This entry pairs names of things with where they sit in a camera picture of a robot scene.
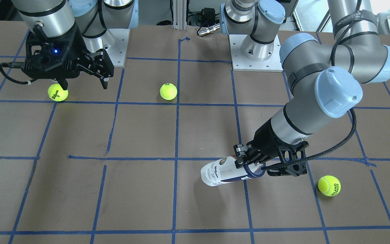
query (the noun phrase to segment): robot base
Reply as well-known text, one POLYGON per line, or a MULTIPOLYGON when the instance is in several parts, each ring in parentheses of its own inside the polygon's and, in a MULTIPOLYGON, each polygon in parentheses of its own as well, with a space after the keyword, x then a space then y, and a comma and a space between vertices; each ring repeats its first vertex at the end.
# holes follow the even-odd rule
POLYGON ((84 37, 87 48, 92 53, 105 48, 115 68, 123 68, 126 60, 130 29, 108 29, 101 37, 88 39, 84 37))
POLYGON ((278 36, 275 37, 274 51, 272 56, 266 61, 250 60, 242 53, 240 46, 246 35, 229 35, 231 58, 233 70, 236 71, 260 71, 260 72, 282 72, 282 64, 279 57, 280 42, 278 36))

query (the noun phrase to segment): black band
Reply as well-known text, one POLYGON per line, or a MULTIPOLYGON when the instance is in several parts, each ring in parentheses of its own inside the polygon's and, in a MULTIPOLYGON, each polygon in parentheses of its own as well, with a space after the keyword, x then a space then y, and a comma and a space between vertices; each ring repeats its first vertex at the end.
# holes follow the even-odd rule
POLYGON ((347 46, 347 45, 343 45, 347 48, 348 50, 348 53, 350 54, 350 66, 348 67, 348 72, 351 74, 351 72, 353 71, 353 67, 354 67, 354 54, 353 54, 353 50, 347 46))
POLYGON ((287 106, 287 105, 284 106, 284 108, 282 109, 282 112, 283 112, 283 114, 284 114, 285 120, 286 120, 287 123, 291 126, 291 128, 293 128, 295 131, 299 132, 299 133, 302 134, 302 135, 305 135, 305 136, 310 136, 310 135, 312 135, 312 133, 306 133, 306 132, 300 130, 299 128, 297 128, 297 127, 293 124, 293 122, 291 122, 290 118, 289 118, 288 115, 287 115, 287 111, 286 111, 286 109, 285 109, 286 106, 287 106))
POLYGON ((372 79, 370 79, 370 80, 367 81, 367 82, 364 82, 363 84, 368 83, 368 82, 372 81, 374 78, 376 78, 376 77, 380 74, 380 71, 382 71, 384 65, 386 64, 386 61, 387 61, 387 55, 386 55, 386 60, 385 60, 385 62, 384 62, 384 64, 383 64, 383 66, 380 68, 380 70, 377 72, 377 74, 376 74, 372 79))
POLYGON ((350 39, 352 39, 354 37, 359 37, 359 36, 362 36, 362 35, 376 35, 376 36, 378 36, 379 34, 377 32, 374 32, 374 31, 359 32, 359 33, 356 33, 356 34, 352 34, 351 36, 345 37, 338 44, 341 45, 342 43, 344 43, 344 42, 346 42, 346 41, 348 41, 348 40, 350 40, 350 39))
POLYGON ((99 8, 97 9, 97 11, 99 11, 99 19, 100 19, 100 23, 101 23, 103 29, 107 29, 107 27, 105 25, 105 21, 103 20, 102 1, 99 1, 99 8))
POLYGON ((39 13, 28 13, 28 12, 24 12, 24 11, 21 11, 21 10, 18 10, 19 13, 25 15, 25 16, 29 16, 29 17, 43 17, 43 16, 47 16, 47 15, 51 15, 53 13, 56 13, 58 12, 60 9, 62 9, 65 5, 65 3, 67 3, 67 0, 63 0, 59 5, 57 5, 55 8, 53 9, 49 9, 48 11, 45 11, 45 12, 39 12, 39 13))
POLYGON ((107 29, 105 29, 102 33, 97 34, 95 36, 86 36, 86 35, 82 35, 82 36, 85 37, 85 38, 94 39, 94 38, 98 38, 98 37, 103 36, 106 33, 106 31, 107 31, 107 29))
POLYGON ((372 23, 374 23, 377 26, 377 17, 371 13, 370 11, 362 10, 362 11, 355 11, 346 17, 340 19, 337 23, 333 26, 333 35, 336 36, 336 34, 344 27, 348 26, 352 21, 360 21, 360 20, 367 20, 372 23))
POLYGON ((301 69, 299 69, 296 73, 291 72, 291 74, 288 76, 287 83, 290 84, 290 91, 291 94, 293 94, 294 87, 297 85, 297 83, 309 76, 310 74, 314 74, 316 72, 324 71, 325 69, 329 68, 330 66, 325 63, 313 63, 310 65, 307 65, 301 69))
POLYGON ((272 43, 272 42, 275 41, 275 39, 273 39, 273 40, 271 40, 270 42, 262 42, 262 41, 260 41, 260 40, 255 39, 255 37, 253 37, 252 34, 250 34, 249 37, 250 37, 254 42, 260 43, 260 44, 263 44, 263 45, 267 45, 267 44, 270 44, 270 43, 272 43))
POLYGON ((231 22, 233 22, 233 23, 235 23, 235 24, 239 24, 239 25, 240 25, 240 24, 246 24, 246 23, 248 23, 249 21, 251 21, 251 19, 246 20, 246 21, 243 21, 243 22, 235 21, 235 20, 233 20, 233 19, 228 15, 228 13, 226 12, 225 6, 223 7, 223 11, 225 12, 226 18, 229 19, 231 22))
POLYGON ((114 10, 127 9, 127 8, 129 8, 130 6, 132 6, 132 4, 133 4, 134 1, 135 1, 135 0, 132 0, 130 3, 128 3, 128 4, 126 4, 126 5, 123 5, 123 6, 110 6, 110 5, 107 5, 106 3, 105 3, 105 6, 106 6, 107 8, 114 9, 114 10))

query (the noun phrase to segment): floor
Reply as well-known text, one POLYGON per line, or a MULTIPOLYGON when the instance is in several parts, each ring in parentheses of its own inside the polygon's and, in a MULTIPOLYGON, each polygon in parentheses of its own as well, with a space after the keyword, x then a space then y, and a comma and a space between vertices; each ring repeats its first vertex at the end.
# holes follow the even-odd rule
MULTIPOLYGON (((26 32, 0 22, 0 62, 23 60, 26 32)), ((0 74, 0 243, 390 244, 390 81, 362 86, 356 135, 307 175, 208 187, 201 167, 233 154, 291 98, 285 76, 232 71, 227 37, 193 27, 139 26, 127 56, 108 90, 82 74, 64 102, 49 100, 50 80, 0 74), (160 98, 166 82, 175 100, 160 98), (325 175, 340 179, 338 196, 316 189, 325 175)), ((349 116, 329 124, 307 154, 350 127, 349 116)))

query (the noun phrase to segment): mounting plate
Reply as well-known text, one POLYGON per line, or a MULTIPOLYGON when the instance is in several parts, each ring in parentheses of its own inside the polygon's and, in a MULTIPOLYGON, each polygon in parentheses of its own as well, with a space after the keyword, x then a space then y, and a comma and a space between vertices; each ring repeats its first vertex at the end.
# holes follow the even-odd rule
POLYGON ((266 61, 250 60, 240 50, 243 40, 247 35, 229 35, 231 58, 233 70, 236 71, 260 71, 260 72, 282 72, 282 64, 279 57, 281 47, 278 36, 274 40, 274 51, 266 61))

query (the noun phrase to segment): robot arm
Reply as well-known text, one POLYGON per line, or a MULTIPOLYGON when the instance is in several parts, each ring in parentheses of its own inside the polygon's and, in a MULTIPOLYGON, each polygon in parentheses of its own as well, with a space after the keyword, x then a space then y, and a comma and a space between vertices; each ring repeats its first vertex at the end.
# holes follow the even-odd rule
MULTIPOLYGON (((204 181, 206 184, 232 182, 237 175, 244 176, 240 179, 262 176, 251 174, 248 165, 263 165, 276 157, 280 163, 261 170, 270 176, 300 176, 307 173, 308 160, 330 153, 351 138, 356 126, 352 108, 363 95, 359 82, 390 79, 390 46, 380 44, 376 18, 368 2, 361 11, 360 0, 328 3, 336 44, 319 45, 306 33, 291 36, 283 43, 280 57, 293 99, 255 132, 252 141, 234 146, 235 169, 243 173, 236 173, 232 180, 207 175, 210 182, 204 181), (330 150, 307 157, 305 139, 349 109, 353 127, 348 137, 330 150)), ((220 165, 211 164, 221 171, 220 165)))
POLYGON ((12 2, 30 32, 26 39, 25 62, 0 64, 0 71, 7 79, 19 84, 54 79, 66 90, 66 79, 76 78, 82 71, 98 77, 102 87, 107 88, 114 65, 103 43, 91 43, 105 35, 107 28, 136 28, 138 0, 12 2), (20 68, 32 80, 12 79, 5 74, 4 67, 20 68))
POLYGON ((268 60, 274 40, 285 17, 284 7, 275 0, 228 0, 221 5, 221 32, 247 34, 240 46, 250 60, 268 60))

